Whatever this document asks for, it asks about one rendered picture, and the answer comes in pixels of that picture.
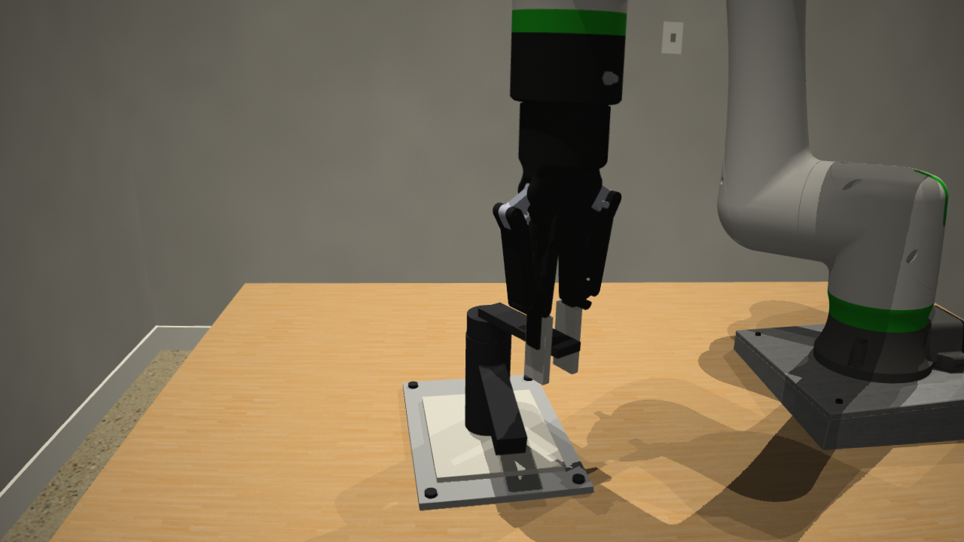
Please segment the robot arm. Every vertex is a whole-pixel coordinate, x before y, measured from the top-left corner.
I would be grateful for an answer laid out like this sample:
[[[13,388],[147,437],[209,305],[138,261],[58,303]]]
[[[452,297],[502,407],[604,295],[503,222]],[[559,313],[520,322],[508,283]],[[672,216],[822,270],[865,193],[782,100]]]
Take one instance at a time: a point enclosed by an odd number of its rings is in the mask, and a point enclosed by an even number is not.
[[[510,97],[622,102],[627,4],[512,0]],[[822,366],[872,383],[964,371],[964,321],[934,306],[949,190],[920,169],[813,157],[806,4],[726,0],[721,225],[746,249],[828,267],[828,319],[813,347]]]

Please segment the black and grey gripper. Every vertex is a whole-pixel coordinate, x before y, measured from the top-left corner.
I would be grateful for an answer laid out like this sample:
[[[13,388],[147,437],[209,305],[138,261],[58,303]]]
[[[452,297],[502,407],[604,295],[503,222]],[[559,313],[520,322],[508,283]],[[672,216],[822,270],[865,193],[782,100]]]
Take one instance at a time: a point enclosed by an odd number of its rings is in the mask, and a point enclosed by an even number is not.
[[[610,114],[608,105],[546,108],[521,102],[519,194],[493,207],[502,230],[508,305],[526,313],[524,375],[541,385],[550,383],[557,260],[561,300],[555,330],[581,342],[582,309],[600,292],[622,200],[621,193],[603,186],[599,172],[607,164]]]

